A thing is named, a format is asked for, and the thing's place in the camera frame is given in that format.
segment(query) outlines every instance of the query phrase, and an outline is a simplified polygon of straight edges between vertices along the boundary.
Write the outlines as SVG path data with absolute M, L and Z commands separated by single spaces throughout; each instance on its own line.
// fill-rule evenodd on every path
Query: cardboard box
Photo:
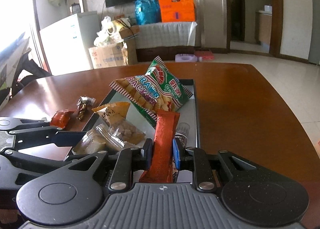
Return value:
M 139 32 L 139 26 L 132 26 L 130 28 L 124 28 L 121 31 L 114 33 L 110 36 L 110 38 L 113 42 L 118 43 L 126 38 L 132 37 L 133 35 L 137 35 Z
M 134 38 L 122 43 L 92 47 L 89 48 L 89 53 L 94 69 L 138 63 Z

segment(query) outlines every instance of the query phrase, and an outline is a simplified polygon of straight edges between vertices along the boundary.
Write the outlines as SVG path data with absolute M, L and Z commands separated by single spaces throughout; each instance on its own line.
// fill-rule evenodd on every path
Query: blue plastic bag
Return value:
M 138 25 L 153 24 L 161 21 L 158 0 L 137 0 L 135 12 Z

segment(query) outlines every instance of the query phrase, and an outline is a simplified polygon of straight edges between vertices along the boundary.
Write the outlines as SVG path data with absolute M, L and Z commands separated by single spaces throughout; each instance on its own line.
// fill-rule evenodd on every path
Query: gray ridged panel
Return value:
M 0 131 L 0 152 L 6 148 L 13 148 L 15 136 L 8 134 L 6 131 Z
M 228 213 L 214 194 L 194 190 L 190 184 L 136 184 L 113 194 L 92 218 L 64 229 L 254 229 Z M 25 224 L 23 229 L 41 227 Z M 293 224 L 282 229 L 302 229 Z

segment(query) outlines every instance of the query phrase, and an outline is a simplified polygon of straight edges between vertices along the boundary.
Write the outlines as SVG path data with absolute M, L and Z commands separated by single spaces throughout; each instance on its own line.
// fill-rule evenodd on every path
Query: package of nuts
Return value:
M 126 120 L 129 107 L 129 102 L 114 102 L 92 110 L 109 126 L 108 133 L 111 137 L 137 145 L 146 135 Z

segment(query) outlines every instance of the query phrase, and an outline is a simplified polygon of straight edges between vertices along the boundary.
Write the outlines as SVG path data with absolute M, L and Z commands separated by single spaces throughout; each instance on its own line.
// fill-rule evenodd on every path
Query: white tablecloth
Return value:
M 136 48 L 195 46 L 196 25 L 196 22 L 170 22 L 139 26 Z

